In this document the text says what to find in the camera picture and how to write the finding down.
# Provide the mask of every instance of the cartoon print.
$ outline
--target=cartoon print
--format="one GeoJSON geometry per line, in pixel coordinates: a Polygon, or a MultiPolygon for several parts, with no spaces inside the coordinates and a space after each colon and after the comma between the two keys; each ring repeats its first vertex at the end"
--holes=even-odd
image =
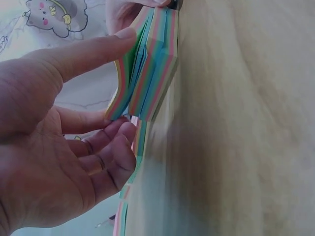
{"type": "Polygon", "coordinates": [[[81,32],[88,24],[85,0],[28,0],[27,25],[52,30],[66,38],[70,32],[81,32]]]}
{"type": "Polygon", "coordinates": [[[3,52],[3,50],[5,49],[7,44],[8,44],[8,37],[7,36],[2,36],[0,38],[0,53],[3,52]]]}

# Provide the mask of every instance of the white cloth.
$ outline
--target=white cloth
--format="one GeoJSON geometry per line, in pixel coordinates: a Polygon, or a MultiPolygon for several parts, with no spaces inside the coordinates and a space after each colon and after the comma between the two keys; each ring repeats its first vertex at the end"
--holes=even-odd
{"type": "MultiPolygon", "coordinates": [[[[106,35],[105,0],[1,3],[0,61],[19,58],[36,49],[106,35]]],[[[65,84],[55,104],[80,111],[106,109],[117,82],[114,64],[106,64],[65,84]]]]}

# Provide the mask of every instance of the skin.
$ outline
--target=skin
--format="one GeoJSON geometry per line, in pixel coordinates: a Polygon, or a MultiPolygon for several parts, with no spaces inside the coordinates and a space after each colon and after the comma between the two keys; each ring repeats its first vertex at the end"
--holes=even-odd
{"type": "Polygon", "coordinates": [[[133,22],[143,6],[167,6],[172,0],[107,0],[106,23],[110,34],[114,34],[133,22]]]}
{"type": "Polygon", "coordinates": [[[126,118],[106,120],[104,111],[53,104],[64,83],[132,48],[136,35],[128,26],[143,5],[169,3],[108,0],[112,36],[0,63],[0,235],[63,224],[121,190],[136,164],[135,126],[126,118]],[[82,141],[64,138],[95,130],[82,141]]]}

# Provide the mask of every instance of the wood grain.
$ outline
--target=wood grain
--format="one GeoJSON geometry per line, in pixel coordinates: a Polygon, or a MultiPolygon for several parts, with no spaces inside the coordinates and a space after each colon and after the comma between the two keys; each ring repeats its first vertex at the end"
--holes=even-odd
{"type": "Polygon", "coordinates": [[[185,0],[127,236],[315,235],[315,1],[185,0]]]}

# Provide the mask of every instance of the fingers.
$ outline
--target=fingers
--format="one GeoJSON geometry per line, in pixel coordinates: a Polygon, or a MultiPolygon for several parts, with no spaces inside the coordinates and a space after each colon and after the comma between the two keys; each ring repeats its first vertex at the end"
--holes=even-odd
{"type": "Polygon", "coordinates": [[[172,0],[108,0],[106,4],[106,25],[109,34],[129,27],[142,6],[168,6],[172,0]]]}
{"type": "Polygon", "coordinates": [[[116,35],[41,49],[0,63],[2,113],[0,131],[32,133],[52,108],[63,83],[121,58],[136,41],[134,29],[116,35]]]}
{"type": "Polygon", "coordinates": [[[87,156],[99,152],[119,134],[125,135],[132,143],[135,130],[136,127],[131,122],[128,122],[127,118],[120,118],[86,139],[82,141],[68,140],[68,144],[77,157],[87,156]]]}
{"type": "MultiPolygon", "coordinates": [[[[130,122],[125,122],[120,127],[116,137],[123,135],[127,138],[129,144],[131,145],[134,140],[135,134],[136,127],[130,122]]],[[[104,168],[108,168],[113,159],[113,142],[111,142],[100,152],[97,152],[94,155],[80,157],[79,161],[82,165],[82,168],[91,175],[103,170],[104,168]]]]}
{"type": "Polygon", "coordinates": [[[112,123],[104,117],[104,111],[78,112],[57,107],[63,134],[84,134],[90,131],[104,129],[112,123]]]}
{"type": "Polygon", "coordinates": [[[124,2],[138,3],[149,7],[161,7],[169,5],[172,0],[124,0],[124,2]]]}
{"type": "Polygon", "coordinates": [[[118,193],[135,169],[136,159],[130,143],[124,135],[119,135],[113,140],[112,154],[111,166],[91,176],[95,192],[95,204],[118,193]]]}
{"type": "Polygon", "coordinates": [[[134,45],[134,29],[126,28],[115,35],[93,38],[54,49],[40,49],[23,58],[44,63],[51,74],[50,79],[62,82],[96,69],[108,62],[121,58],[134,45]]]}

